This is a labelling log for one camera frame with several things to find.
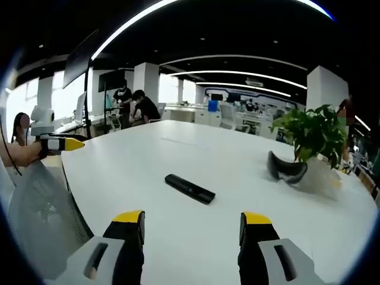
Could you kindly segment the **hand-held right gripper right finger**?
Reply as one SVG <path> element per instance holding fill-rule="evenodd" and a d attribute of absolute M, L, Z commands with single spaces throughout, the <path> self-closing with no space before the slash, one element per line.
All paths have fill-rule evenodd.
<path fill-rule="evenodd" d="M 325 284 L 314 262 L 290 239 L 281 239 L 271 220 L 240 215 L 238 266 L 241 284 Z"/>

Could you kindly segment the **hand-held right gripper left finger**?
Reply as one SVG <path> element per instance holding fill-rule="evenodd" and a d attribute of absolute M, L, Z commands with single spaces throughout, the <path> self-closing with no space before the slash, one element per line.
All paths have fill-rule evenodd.
<path fill-rule="evenodd" d="M 67 260 L 66 269 L 45 284 L 140 284 L 144 265 L 145 211 L 116 216 Z"/>

